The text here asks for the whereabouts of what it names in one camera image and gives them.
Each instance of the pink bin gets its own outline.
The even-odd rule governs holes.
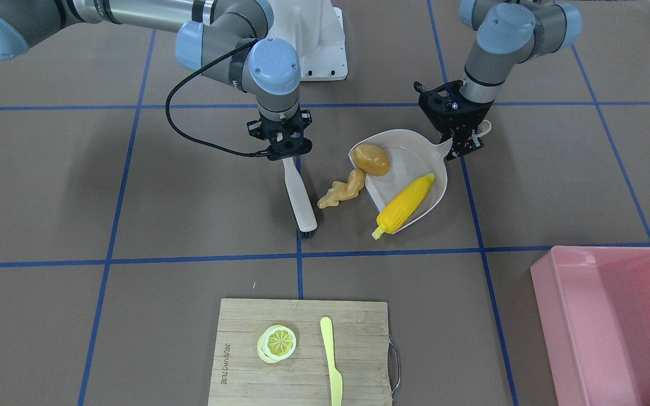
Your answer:
[[[555,246],[531,276],[559,406],[650,406],[650,248]]]

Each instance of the grid line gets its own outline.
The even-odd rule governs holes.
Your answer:
[[[571,51],[573,51],[573,56],[576,57],[576,62],[578,62],[578,67],[580,68],[581,74],[583,75],[583,80],[585,80],[586,82],[586,87],[588,87],[588,92],[591,93],[591,98],[594,101],[596,112],[598,112],[598,116],[601,119],[601,125],[603,125],[603,129],[604,131],[606,131],[606,137],[608,138],[608,142],[611,145],[611,150],[613,151],[614,157],[616,157],[616,162],[618,163],[619,169],[621,169],[621,174],[623,175],[623,179],[625,180],[626,185],[629,188],[629,193],[631,195],[632,200],[634,200],[634,205],[636,207],[636,210],[639,212],[639,217],[640,220],[642,221],[643,229],[645,229],[645,233],[648,236],[648,241],[650,241],[650,227],[648,226],[647,219],[643,214],[642,206],[639,203],[639,198],[636,196],[634,186],[631,184],[629,174],[626,172],[626,167],[624,166],[623,161],[621,160],[621,155],[618,153],[616,142],[614,141],[613,136],[611,136],[611,130],[608,128],[608,123],[606,123],[606,118],[603,115],[603,111],[601,111],[601,106],[599,105],[599,101],[596,98],[596,93],[594,92],[593,87],[591,87],[591,81],[588,80],[588,74],[586,74],[586,68],[583,67],[583,62],[581,62],[581,58],[578,56],[578,51],[576,51],[576,45],[571,45],[570,49]]]
[[[445,82],[448,82],[448,74],[445,70],[445,63],[443,61],[443,54],[441,51],[441,43],[438,40],[438,29],[436,27],[435,16],[433,13],[433,5],[431,4],[431,0],[427,0],[427,1],[428,1],[428,11],[430,12],[431,15],[431,26],[433,27],[433,35],[436,37],[436,49],[438,50],[438,59],[441,63],[443,80]],[[485,282],[488,288],[490,306],[493,309],[493,320],[495,321],[495,329],[498,332],[500,353],[503,356],[503,368],[506,370],[506,377],[508,378],[508,388],[511,392],[511,400],[513,401],[513,406],[519,406],[518,394],[516,393],[516,383],[513,380],[513,372],[511,371],[511,362],[508,358],[508,347],[506,347],[506,338],[505,335],[503,334],[503,326],[500,323],[500,312],[498,311],[498,301],[496,301],[495,290],[493,288],[493,281],[490,277],[490,267],[488,266],[488,258],[485,253],[483,236],[480,229],[480,222],[478,221],[478,213],[475,207],[475,200],[473,199],[473,191],[470,184],[470,178],[468,177],[468,168],[465,162],[465,158],[461,157],[460,162],[461,162],[461,169],[463,170],[463,181],[465,183],[466,192],[468,195],[471,216],[473,218],[473,227],[475,228],[475,235],[478,241],[478,251],[480,252],[480,259],[483,264],[483,272],[485,274]]]
[[[99,331],[99,322],[102,316],[102,308],[104,304],[105,292],[107,288],[107,280],[109,278],[109,270],[112,264],[112,256],[114,252],[114,242],[117,237],[117,228],[119,226],[119,217],[122,210],[122,203],[124,201],[124,193],[127,186],[127,177],[129,175],[129,165],[134,150],[134,139],[137,136],[137,126],[139,125],[139,114],[141,112],[142,100],[144,100],[144,89],[147,86],[147,75],[150,71],[150,62],[152,61],[152,52],[155,48],[155,38],[157,31],[152,30],[150,36],[150,47],[147,50],[147,57],[144,62],[144,69],[142,72],[142,81],[139,86],[139,97],[137,99],[137,108],[134,111],[134,119],[132,121],[132,131],[129,135],[129,144],[127,146],[127,155],[124,159],[124,169],[122,171],[122,180],[119,186],[119,195],[117,197],[117,206],[114,211],[114,219],[112,221],[112,231],[109,239],[109,246],[107,249],[106,263],[102,272],[102,282],[100,284],[100,291],[97,299],[97,308],[95,310],[95,317],[92,323],[92,333],[90,334],[90,344],[87,349],[87,360],[85,361],[85,370],[82,374],[82,386],[80,387],[80,396],[77,402],[78,406],[84,406],[85,396],[87,395],[87,385],[89,383],[90,371],[92,368],[92,359],[94,357],[95,345],[97,343],[97,333]]]
[[[300,169],[302,169],[302,161],[300,159],[300,155],[297,155],[297,157],[295,158],[295,167],[297,169],[297,173],[301,173]],[[297,226],[297,230],[295,232],[295,238],[296,238],[296,259],[297,259],[297,298],[302,300],[305,298],[305,288],[304,288],[304,275],[302,274],[302,240],[300,239],[299,226]]]
[[[604,242],[603,244],[578,244],[578,246],[611,246],[611,247],[650,247],[650,242]],[[269,259],[303,259],[309,258],[338,258],[338,257],[387,257],[402,255],[449,255],[476,254],[485,252],[522,252],[548,251],[553,245],[541,246],[495,246],[453,249],[412,249],[386,251],[323,251],[297,252],[283,254],[243,254],[243,255],[212,255],[200,257],[152,257],[152,258],[120,258],[120,259],[80,259],[72,261],[31,261],[31,262],[0,262],[0,268],[31,268],[31,267],[79,267],[87,265],[132,265],[132,264],[168,264],[176,262],[228,262],[228,261],[266,261]]]
[[[650,105],[650,101],[511,101],[495,102],[493,105]],[[417,103],[302,103],[304,108],[389,108],[418,107]],[[163,104],[144,105],[0,105],[0,111],[40,111],[40,110],[157,110],[164,109]],[[214,109],[214,108],[257,108],[256,104],[173,104],[172,109]]]

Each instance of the potato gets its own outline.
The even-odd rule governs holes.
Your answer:
[[[373,176],[385,175],[390,170],[388,154],[382,148],[370,144],[360,144],[355,147],[353,163]]]

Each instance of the corn cob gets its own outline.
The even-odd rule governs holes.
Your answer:
[[[413,180],[408,187],[398,193],[394,200],[377,215],[377,228],[372,232],[372,237],[377,240],[383,233],[393,234],[398,231],[415,212],[415,209],[420,206],[420,203],[425,200],[435,179],[435,173],[428,173],[428,175]]]

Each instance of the wooden cutting board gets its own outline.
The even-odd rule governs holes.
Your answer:
[[[269,299],[222,299],[209,406],[330,406],[323,316],[335,332],[342,405],[392,406],[387,303]],[[291,328],[297,347],[287,360],[268,364],[256,344],[273,324]]]

